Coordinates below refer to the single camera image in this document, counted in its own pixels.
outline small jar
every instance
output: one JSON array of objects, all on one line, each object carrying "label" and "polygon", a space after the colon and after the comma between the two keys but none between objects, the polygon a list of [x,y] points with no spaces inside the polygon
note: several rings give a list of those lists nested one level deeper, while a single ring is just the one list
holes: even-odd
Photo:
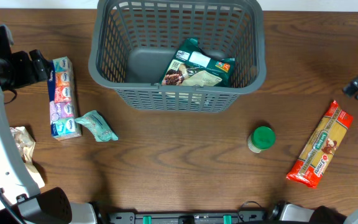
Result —
[{"label": "small jar", "polygon": [[276,141],[276,135],[274,131],[265,126],[257,128],[248,137],[248,148],[254,153],[260,153],[267,149],[270,149]]}]

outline plastic bag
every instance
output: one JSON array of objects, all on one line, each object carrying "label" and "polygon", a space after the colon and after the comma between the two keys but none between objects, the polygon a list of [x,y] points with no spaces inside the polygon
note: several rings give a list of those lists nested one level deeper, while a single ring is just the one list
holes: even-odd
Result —
[{"label": "plastic bag", "polygon": [[88,128],[97,142],[106,142],[110,140],[117,141],[118,137],[111,130],[102,116],[97,111],[90,111],[80,118],[76,118],[75,122],[82,124]]},{"label": "plastic bag", "polygon": [[24,162],[25,168],[29,171],[30,176],[33,178],[35,183],[37,183],[38,187],[44,187],[45,182],[42,180],[37,168],[35,168],[32,164],[32,154],[35,147],[34,139],[30,136],[25,127],[11,128],[11,133]]}]

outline green snack bag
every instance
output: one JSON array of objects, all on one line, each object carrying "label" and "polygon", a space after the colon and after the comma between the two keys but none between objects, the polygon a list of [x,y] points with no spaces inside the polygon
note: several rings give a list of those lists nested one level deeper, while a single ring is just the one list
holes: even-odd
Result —
[{"label": "green snack bag", "polygon": [[84,116],[76,118],[74,121],[88,128],[94,135],[97,142],[118,140],[116,134],[111,130],[102,116],[100,116],[100,114],[95,110],[87,112]]},{"label": "green snack bag", "polygon": [[203,54],[198,39],[189,38],[176,51],[160,82],[163,85],[230,87],[234,58],[220,61]]}]

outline pasta package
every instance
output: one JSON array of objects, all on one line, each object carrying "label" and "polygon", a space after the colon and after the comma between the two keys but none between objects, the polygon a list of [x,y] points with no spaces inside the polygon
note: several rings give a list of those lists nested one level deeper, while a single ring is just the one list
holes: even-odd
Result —
[{"label": "pasta package", "polygon": [[287,174],[287,179],[316,188],[352,121],[353,116],[333,101]]}]

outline teal wrapped snack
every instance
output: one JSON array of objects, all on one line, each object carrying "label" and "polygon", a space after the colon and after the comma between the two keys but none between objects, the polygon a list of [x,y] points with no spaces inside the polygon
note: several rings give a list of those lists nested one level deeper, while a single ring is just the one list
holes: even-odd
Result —
[{"label": "teal wrapped snack", "polygon": [[100,114],[95,110],[90,111],[84,116],[75,119],[75,122],[88,128],[92,132],[97,142],[118,140],[116,134],[111,130],[102,116],[100,116]]}]

